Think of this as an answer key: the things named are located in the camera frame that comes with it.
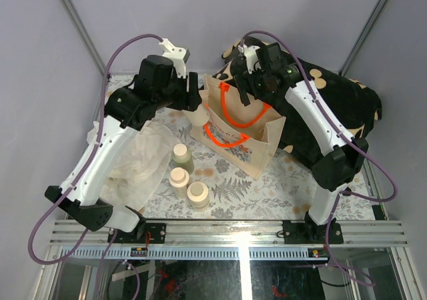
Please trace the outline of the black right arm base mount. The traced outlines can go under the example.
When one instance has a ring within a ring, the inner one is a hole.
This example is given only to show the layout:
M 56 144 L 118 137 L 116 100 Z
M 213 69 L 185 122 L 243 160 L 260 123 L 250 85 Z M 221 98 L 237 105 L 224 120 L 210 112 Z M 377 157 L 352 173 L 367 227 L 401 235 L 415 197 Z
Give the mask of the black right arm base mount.
M 325 244 L 326 226 L 326 224 L 316 225 L 310 218 L 300 222 L 282 221 L 284 243 L 290 245 Z M 330 244 L 340 245 L 344 243 L 342 228 L 335 219 L 330 224 L 328 237 Z

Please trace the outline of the beige canvas tote bag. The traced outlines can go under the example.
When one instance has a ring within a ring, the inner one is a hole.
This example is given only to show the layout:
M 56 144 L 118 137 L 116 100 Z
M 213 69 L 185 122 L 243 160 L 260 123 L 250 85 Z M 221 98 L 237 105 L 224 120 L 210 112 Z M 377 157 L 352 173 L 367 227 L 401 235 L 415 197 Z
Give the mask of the beige canvas tote bag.
M 245 106 L 238 89 L 209 75 L 200 91 L 209 120 L 190 135 L 257 180 L 273 159 L 286 118 L 271 105 L 248 95 Z

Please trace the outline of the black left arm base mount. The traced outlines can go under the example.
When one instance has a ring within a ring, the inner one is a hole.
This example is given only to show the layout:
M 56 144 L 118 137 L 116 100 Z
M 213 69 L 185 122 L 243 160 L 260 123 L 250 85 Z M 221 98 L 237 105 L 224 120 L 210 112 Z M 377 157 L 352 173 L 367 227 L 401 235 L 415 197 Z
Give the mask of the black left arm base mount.
M 108 235 L 107 241 L 124 244 L 164 244 L 167 225 L 160 222 L 143 222 L 130 233 L 117 230 L 117 235 L 113 239 L 114 233 Z

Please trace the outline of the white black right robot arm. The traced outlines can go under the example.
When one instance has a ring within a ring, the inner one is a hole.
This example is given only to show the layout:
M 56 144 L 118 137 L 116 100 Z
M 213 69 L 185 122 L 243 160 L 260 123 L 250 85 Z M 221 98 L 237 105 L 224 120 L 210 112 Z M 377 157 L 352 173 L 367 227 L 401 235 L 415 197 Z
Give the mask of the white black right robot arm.
M 307 125 L 322 154 L 311 168 L 318 185 L 314 202 L 302 222 L 283 222 L 285 243 L 341 244 L 335 210 L 340 195 L 361 170 L 367 141 L 353 138 L 308 79 L 300 61 L 288 63 L 278 43 L 258 47 L 241 42 L 238 51 L 239 60 L 246 65 L 243 72 L 234 75 L 241 102 L 249 105 L 249 94 L 275 109 L 286 102 Z

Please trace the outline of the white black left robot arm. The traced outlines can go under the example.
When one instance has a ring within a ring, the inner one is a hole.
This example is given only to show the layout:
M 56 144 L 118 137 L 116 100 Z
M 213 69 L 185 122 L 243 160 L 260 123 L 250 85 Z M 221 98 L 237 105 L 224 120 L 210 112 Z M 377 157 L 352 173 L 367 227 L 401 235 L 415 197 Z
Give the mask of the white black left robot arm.
M 114 207 L 101 197 L 103 183 L 129 142 L 158 109 L 196 111 L 201 105 L 197 73 L 186 71 L 188 54 L 149 55 L 142 60 L 133 87 L 115 90 L 99 122 L 99 135 L 62 184 L 45 197 L 90 231 L 103 227 L 123 232 L 132 243 L 145 238 L 145 218 L 131 207 Z

